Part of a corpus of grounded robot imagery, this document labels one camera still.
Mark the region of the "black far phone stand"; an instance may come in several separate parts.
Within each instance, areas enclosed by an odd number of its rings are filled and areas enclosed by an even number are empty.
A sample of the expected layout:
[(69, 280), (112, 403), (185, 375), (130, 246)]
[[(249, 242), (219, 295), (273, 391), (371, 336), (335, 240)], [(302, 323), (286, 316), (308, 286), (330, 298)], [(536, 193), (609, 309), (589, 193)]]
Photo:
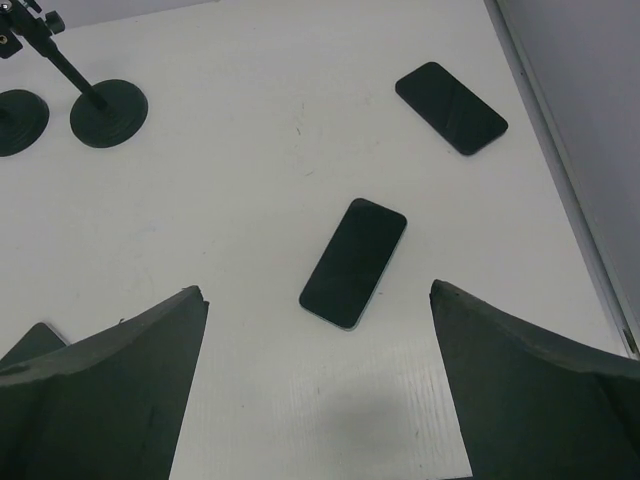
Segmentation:
[(37, 94), (12, 89), (1, 93), (1, 156), (18, 154), (43, 134), (50, 118), (47, 103)]

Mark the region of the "black phone far right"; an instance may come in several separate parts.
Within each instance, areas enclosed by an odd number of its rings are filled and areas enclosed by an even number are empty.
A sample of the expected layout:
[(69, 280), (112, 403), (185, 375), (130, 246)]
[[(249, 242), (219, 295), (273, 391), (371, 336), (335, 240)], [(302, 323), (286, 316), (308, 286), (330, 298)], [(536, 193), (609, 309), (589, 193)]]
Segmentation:
[(395, 91), (455, 150), (471, 156), (508, 130), (507, 120), (437, 62), (395, 83)]

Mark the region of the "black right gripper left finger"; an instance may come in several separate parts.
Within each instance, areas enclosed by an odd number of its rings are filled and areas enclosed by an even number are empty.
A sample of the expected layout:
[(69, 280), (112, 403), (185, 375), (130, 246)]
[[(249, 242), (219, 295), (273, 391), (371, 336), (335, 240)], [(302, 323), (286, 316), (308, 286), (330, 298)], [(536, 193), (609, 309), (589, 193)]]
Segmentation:
[(196, 286), (1, 369), (4, 479), (166, 479), (205, 333)]

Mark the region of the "black round-base phone stand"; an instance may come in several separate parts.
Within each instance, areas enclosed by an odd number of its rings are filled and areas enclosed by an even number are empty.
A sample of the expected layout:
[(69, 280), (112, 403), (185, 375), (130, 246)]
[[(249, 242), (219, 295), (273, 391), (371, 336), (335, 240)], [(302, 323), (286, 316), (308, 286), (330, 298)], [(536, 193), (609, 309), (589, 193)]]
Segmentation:
[(80, 92), (70, 112), (72, 133), (83, 144), (98, 149), (120, 145), (135, 135), (148, 114), (142, 90), (121, 79), (92, 85), (61, 53), (53, 36), (62, 33), (61, 16), (43, 13), (35, 1), (1, 3), (1, 58), (6, 60), (28, 43)]

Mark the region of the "black phone teal edge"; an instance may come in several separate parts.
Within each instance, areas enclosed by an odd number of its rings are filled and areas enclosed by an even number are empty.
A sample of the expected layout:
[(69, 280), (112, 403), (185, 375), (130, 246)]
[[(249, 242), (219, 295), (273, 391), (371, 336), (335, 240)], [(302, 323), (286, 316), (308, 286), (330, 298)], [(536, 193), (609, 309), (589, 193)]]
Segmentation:
[(356, 328), (407, 225), (399, 212), (354, 199), (302, 289), (300, 306), (340, 329)]

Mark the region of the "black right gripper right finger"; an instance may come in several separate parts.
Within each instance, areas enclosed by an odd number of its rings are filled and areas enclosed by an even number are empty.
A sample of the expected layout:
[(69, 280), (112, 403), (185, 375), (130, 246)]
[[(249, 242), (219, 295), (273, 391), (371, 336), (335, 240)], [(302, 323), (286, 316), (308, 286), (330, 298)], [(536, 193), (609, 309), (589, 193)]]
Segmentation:
[(430, 305), (472, 478), (638, 478), (638, 361), (445, 281)]

